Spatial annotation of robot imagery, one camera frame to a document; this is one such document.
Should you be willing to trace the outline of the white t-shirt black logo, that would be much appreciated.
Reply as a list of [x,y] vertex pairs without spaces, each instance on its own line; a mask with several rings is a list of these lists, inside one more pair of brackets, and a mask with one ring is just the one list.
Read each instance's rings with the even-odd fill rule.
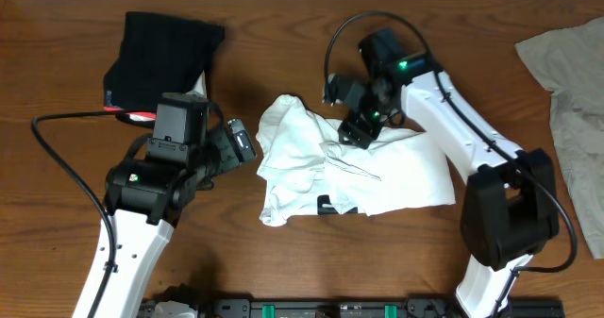
[[316,215],[322,200],[338,214],[356,210],[367,216],[454,204],[445,153],[428,134],[384,128],[362,149],[339,141],[339,125],[288,94],[261,115],[257,174],[267,183],[260,213],[265,225]]

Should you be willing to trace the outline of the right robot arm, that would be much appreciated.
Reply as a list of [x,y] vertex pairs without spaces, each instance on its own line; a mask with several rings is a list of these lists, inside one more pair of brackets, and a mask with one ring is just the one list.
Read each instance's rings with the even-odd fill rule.
[[470,260],[455,292],[458,312],[510,314],[508,294],[515,280],[533,269],[533,256],[560,230],[551,158],[500,136],[430,54],[361,55],[368,82],[326,76],[325,102],[349,109],[342,139],[366,148],[399,113],[435,140],[466,185],[461,235]]

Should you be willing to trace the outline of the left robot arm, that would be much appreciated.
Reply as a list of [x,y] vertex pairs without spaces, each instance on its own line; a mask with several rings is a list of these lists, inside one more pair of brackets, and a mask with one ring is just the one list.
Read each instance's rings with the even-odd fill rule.
[[136,316],[183,209],[215,176],[255,156],[239,119],[207,129],[205,116],[158,117],[108,172],[98,245],[74,315]]

